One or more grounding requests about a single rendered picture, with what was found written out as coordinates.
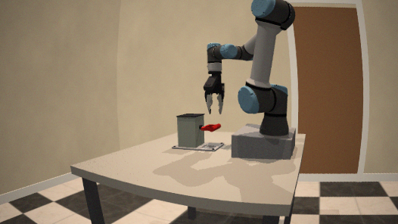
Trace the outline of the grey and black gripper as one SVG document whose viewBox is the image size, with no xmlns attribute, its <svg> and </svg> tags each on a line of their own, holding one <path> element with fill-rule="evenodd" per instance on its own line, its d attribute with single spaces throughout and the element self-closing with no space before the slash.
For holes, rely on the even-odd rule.
<svg viewBox="0 0 398 224">
<path fill-rule="evenodd" d="M 221 114 L 222 113 L 222 106 L 223 106 L 224 92 L 225 92 L 225 83 L 222 83 L 222 81 L 221 81 L 222 71 L 208 71 L 208 74 L 210 74 L 210 73 L 212 74 L 212 76 L 219 76 L 219 80 L 218 80 L 218 82 L 215 85 L 213 90 L 205 91 L 204 96 L 205 96 L 205 100 L 206 100 L 206 103 L 207 103 L 207 108 L 208 108 L 208 111 L 209 111 L 209 114 L 210 114 L 211 113 L 210 106 L 213 104 L 213 100 L 212 100 L 213 96 L 212 96 L 212 94 L 216 93 L 218 95 L 218 93 L 219 93 L 219 95 L 217 96 L 217 100 L 219 101 L 219 104 L 218 104 L 219 105 L 219 114 Z M 223 87 L 224 87 L 224 90 L 222 90 Z"/>
</svg>

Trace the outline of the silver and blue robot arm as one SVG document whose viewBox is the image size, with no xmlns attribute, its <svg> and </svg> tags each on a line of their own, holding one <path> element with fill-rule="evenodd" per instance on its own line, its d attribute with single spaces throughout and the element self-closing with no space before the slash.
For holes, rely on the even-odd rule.
<svg viewBox="0 0 398 224">
<path fill-rule="evenodd" d="M 247 114 L 264 113 L 261 134 L 288 135 L 288 89 L 285 86 L 270 85 L 269 77 L 276 36 L 291 26 L 295 11 L 285 0 L 253 0 L 251 11 L 256 17 L 257 33 L 242 46 L 209 43 L 208 71 L 222 71 L 222 59 L 226 58 L 253 61 L 250 78 L 246 80 L 246 86 L 238 91 L 238 103 Z"/>
</svg>

